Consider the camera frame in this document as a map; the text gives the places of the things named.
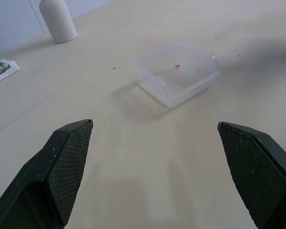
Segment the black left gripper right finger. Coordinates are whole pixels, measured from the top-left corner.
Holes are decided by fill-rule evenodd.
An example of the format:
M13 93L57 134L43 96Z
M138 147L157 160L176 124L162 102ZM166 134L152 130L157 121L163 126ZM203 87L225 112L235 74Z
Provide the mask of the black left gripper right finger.
M286 152L268 134L219 122L235 187L258 229L286 229Z

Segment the clear plastic square container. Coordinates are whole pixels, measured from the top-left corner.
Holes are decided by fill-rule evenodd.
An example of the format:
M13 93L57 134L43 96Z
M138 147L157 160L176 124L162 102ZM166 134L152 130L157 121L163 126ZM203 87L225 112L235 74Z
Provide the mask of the clear plastic square container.
M152 98L174 108L212 86L219 75L213 54L174 42L133 61L139 86Z

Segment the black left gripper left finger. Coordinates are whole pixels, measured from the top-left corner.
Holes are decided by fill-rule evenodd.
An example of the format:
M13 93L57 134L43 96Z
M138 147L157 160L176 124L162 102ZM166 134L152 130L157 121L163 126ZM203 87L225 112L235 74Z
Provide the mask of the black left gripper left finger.
M55 130L0 197L0 229L64 229L81 185L91 119Z

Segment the white cylindrical bottle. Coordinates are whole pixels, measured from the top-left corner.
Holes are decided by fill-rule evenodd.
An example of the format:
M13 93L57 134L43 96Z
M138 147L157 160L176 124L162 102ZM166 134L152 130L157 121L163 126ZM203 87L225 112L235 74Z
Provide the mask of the white cylindrical bottle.
M65 0L41 0L39 9L55 43L70 42L78 36Z

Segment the white tray with green item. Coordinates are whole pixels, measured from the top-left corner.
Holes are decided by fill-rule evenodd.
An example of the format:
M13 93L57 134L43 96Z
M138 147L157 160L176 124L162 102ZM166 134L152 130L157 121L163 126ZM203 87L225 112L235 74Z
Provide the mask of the white tray with green item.
M20 70L15 61L9 59L0 60L0 81Z

